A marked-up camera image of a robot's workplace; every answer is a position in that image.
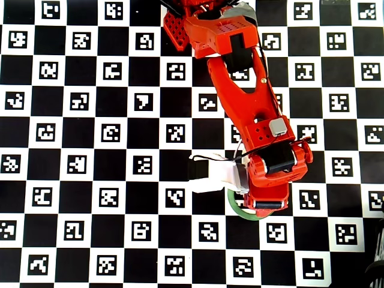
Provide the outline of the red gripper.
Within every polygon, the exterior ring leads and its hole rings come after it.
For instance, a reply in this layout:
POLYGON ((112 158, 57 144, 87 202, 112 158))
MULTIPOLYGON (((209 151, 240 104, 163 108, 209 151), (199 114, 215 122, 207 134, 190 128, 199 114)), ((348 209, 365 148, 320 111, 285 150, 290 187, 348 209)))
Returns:
POLYGON ((288 207, 288 182, 301 179, 313 161, 308 144, 303 141, 282 141, 250 154, 248 175, 250 191, 244 196, 244 206, 256 216, 269 216, 288 207))

